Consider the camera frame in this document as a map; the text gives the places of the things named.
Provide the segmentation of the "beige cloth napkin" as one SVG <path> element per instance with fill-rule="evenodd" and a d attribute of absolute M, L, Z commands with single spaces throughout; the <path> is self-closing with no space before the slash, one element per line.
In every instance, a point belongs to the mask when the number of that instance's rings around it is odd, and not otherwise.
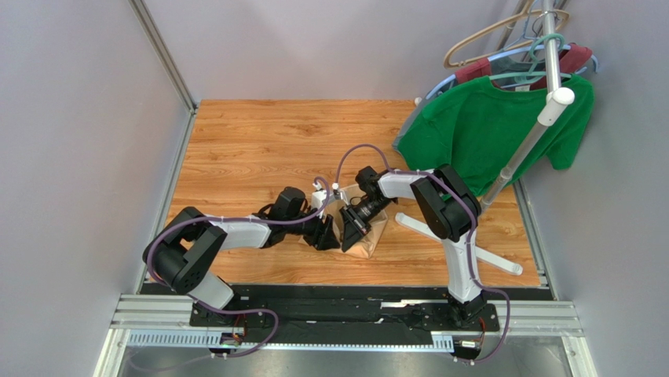
<path fill-rule="evenodd" d="M 333 216 L 333 231 L 334 234 L 338 237 L 338 241 L 341 243 L 344 236 L 344 224 L 339 210 L 347 203 L 357 204 L 360 201 L 360 197 L 364 195 L 364 192 L 359 189 L 357 185 L 349 185 L 343 188 L 339 188 L 338 192 L 341 194 L 341 199 L 330 199 L 323 214 L 331 214 Z M 356 258 L 369 259 L 374 254 L 375 248 L 380 241 L 387 222 L 388 216 L 386 212 L 382 210 L 378 215 L 370 220 L 370 232 L 361 240 L 352 245 L 351 248 L 349 248 L 347 251 L 343 251 L 341 247 L 330 248 L 327 249 L 327 251 L 345 254 L 346 256 Z"/>

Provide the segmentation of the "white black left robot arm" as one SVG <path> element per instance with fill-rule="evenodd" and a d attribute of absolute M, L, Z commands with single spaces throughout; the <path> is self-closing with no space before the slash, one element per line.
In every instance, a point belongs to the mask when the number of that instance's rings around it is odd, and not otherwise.
<path fill-rule="evenodd" d="M 175 293 L 225 309 L 236 293 L 210 271 L 218 253 L 274 247 L 288 235 L 300 236 L 319 251 L 337 248 L 334 219 L 324 214 L 331 197 L 328 189 L 321 189 L 308 205 L 303 191 L 286 187 L 274 203 L 243 218 L 215 217 L 186 207 L 149 243 L 143 260 L 151 277 Z"/>

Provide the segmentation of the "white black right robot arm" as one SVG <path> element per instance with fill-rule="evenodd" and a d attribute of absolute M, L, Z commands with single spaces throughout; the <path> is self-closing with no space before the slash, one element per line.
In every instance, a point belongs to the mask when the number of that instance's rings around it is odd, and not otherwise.
<path fill-rule="evenodd" d="M 356 176 L 364 196 L 346 204 L 342 216 L 342 250 L 347 251 L 371 231 L 371 219 L 399 198 L 419 205 L 428 229 L 442 243 L 448 267 L 449 316 L 456 324 L 472 320 L 485 306 L 472 251 L 473 232 L 481 205 L 455 168 L 444 164 L 431 171 L 385 170 L 371 167 Z"/>

